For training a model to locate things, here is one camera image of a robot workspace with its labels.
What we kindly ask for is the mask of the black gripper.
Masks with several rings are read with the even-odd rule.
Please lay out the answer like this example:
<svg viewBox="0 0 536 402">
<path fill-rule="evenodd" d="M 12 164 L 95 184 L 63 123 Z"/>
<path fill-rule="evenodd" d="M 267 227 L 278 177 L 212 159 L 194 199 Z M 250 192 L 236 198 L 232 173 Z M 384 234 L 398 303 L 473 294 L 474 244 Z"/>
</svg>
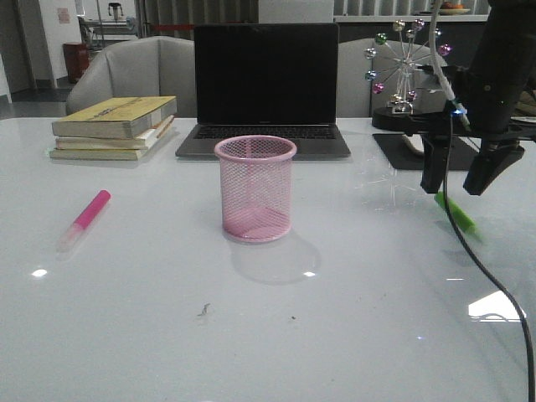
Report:
<svg viewBox="0 0 536 402">
<path fill-rule="evenodd" d="M 535 93 L 535 79 L 521 84 L 500 86 L 497 80 L 480 80 L 471 71 L 458 66 L 441 69 L 454 94 L 460 95 L 457 106 L 444 101 L 440 111 L 414 112 L 403 119 L 403 141 L 407 145 L 423 143 L 424 160 L 420 186 L 426 193 L 438 193 L 443 183 L 451 150 L 446 133 L 446 118 L 455 117 L 454 134 L 495 142 L 533 141 L 535 119 L 516 117 L 518 98 L 526 100 Z M 519 161 L 524 148 L 518 143 L 483 143 L 469 168 L 463 188 L 470 195 L 482 195 L 507 168 Z"/>
</svg>

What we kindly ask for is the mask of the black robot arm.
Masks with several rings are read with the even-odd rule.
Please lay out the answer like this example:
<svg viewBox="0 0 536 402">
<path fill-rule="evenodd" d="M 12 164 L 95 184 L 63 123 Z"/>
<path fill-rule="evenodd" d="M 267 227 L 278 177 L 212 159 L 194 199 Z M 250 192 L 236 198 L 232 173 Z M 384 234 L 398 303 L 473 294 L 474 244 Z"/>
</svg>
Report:
<svg viewBox="0 0 536 402">
<path fill-rule="evenodd" d="M 425 156 L 421 187 L 437 193 L 446 171 L 451 136 L 481 141 L 463 184 L 480 195 L 524 154 L 535 130 L 511 118 L 535 66 L 535 3 L 491 1 L 491 11 L 469 68 L 445 68 L 454 100 L 440 112 L 406 119 L 403 130 L 421 135 Z"/>
</svg>

